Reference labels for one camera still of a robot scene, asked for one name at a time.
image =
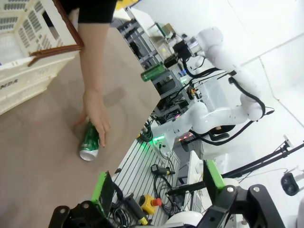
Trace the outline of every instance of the red button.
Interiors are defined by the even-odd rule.
[[[151,204],[152,204],[152,206],[161,206],[161,205],[162,205],[162,201],[161,201],[160,198],[153,199],[153,200],[151,201]]]

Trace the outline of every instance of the green bottle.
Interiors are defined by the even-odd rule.
[[[150,81],[152,79],[157,78],[162,73],[166,72],[166,68],[164,67],[163,63],[159,63],[154,67],[144,71],[141,73],[142,80],[144,82]]]
[[[92,161],[97,157],[99,134],[91,121],[86,126],[85,136],[80,147],[79,155],[83,160]]]

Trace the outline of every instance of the green led light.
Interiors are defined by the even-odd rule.
[[[162,136],[154,138],[153,141],[160,140],[160,139],[163,139],[163,138],[165,138],[165,136],[162,135]]]

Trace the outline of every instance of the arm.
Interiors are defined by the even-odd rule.
[[[84,110],[76,124],[82,123],[87,116],[96,127],[101,145],[106,145],[110,131],[110,118],[102,98],[103,51],[109,24],[79,24],[78,33],[85,47],[80,52],[80,63],[85,84],[83,96]]]
[[[88,116],[99,133],[100,144],[105,147],[110,131],[110,118],[103,102],[103,54],[109,23],[112,21],[117,0],[81,1],[78,33],[84,42],[80,63],[85,84],[84,109],[77,124]]]

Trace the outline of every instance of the beer can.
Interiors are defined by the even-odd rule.
[[[99,134],[91,121],[86,126],[85,136],[80,147],[79,155],[83,160],[92,161],[97,157]]]

